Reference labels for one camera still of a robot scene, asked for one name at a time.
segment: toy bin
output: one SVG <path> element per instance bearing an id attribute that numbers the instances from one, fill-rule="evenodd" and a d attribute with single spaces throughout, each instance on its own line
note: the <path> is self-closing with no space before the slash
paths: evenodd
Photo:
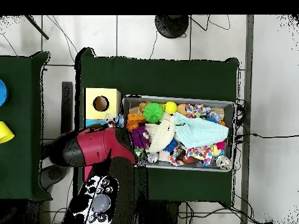
<path id="1" fill-rule="evenodd" d="M 178 169 L 178 170 L 202 170 L 202 171 L 210 171 L 210 172 L 220 172 L 226 173 L 230 171 L 234 165 L 234 157 L 235 157 L 235 135 L 236 128 L 235 123 L 237 119 L 237 107 L 234 102 L 230 101 L 218 101 L 218 100 L 200 100 L 200 99 L 183 99 L 183 98 L 170 98 L 170 97 L 155 97 L 155 96 L 132 96 L 126 95 L 122 100 L 123 114 L 125 118 L 125 126 L 126 126 L 126 116 L 129 113 L 129 109 L 138 106 L 142 102 L 156 102 L 164 104 L 166 102 L 175 102 L 178 104 L 203 104 L 204 106 L 210 107 L 219 107 L 224 109 L 224 119 L 225 126 L 229 128 L 227 141 L 227 147 L 225 148 L 225 155 L 231 159 L 231 165 L 229 170 L 219 169 L 217 167 L 204 167 L 199 166 L 196 163 L 194 164 L 184 164 L 182 166 L 172 166 L 169 162 L 158 161 L 156 163 L 147 162 L 147 168 L 156 168 L 156 169 Z"/>

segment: dark green fabric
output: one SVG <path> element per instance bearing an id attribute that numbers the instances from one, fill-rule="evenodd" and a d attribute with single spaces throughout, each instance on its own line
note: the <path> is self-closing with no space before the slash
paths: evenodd
<path id="1" fill-rule="evenodd" d="M 41 68 L 49 53 L 32 57 L 0 56 L 0 79 L 9 91 L 0 107 L 15 137 L 0 144 L 0 198 L 49 200 L 39 186 L 41 134 Z"/>
<path id="2" fill-rule="evenodd" d="M 116 88 L 124 95 L 236 101 L 238 60 L 167 61 L 81 55 L 80 122 L 83 88 Z M 222 201 L 231 205 L 232 171 L 148 169 L 149 198 L 172 201 Z"/>

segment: round hole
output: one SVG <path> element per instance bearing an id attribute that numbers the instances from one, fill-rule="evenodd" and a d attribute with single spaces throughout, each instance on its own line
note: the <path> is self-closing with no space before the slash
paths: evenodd
<path id="1" fill-rule="evenodd" d="M 93 107 L 97 111 L 106 111 L 109 108 L 109 101 L 104 96 L 97 96 L 93 101 Z"/>

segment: pink toy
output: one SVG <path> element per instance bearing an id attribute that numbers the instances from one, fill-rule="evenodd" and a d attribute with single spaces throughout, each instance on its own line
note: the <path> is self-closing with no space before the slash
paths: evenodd
<path id="1" fill-rule="evenodd" d="M 217 145 L 218 149 L 224 149 L 225 148 L 225 141 L 217 142 L 216 145 Z"/>

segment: light blue cloth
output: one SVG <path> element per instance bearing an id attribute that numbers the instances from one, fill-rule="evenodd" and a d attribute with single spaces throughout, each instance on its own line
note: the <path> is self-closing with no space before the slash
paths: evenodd
<path id="1" fill-rule="evenodd" d="M 175 113 L 175 138 L 187 149 L 204 145 L 212 145 L 223 141 L 228 135 L 228 128 L 203 120 L 202 118 L 187 118 L 181 113 Z"/>

